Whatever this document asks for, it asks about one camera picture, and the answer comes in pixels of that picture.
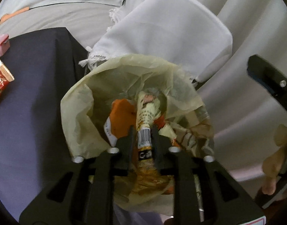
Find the person's right hand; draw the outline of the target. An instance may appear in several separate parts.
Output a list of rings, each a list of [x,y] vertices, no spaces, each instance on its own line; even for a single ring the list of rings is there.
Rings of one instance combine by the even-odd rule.
[[[262,185],[262,193],[273,195],[277,188],[277,176],[285,161],[287,152],[287,127],[279,125],[275,134],[274,142],[279,147],[271,156],[267,157],[262,164],[262,170],[265,174],[265,180]]]

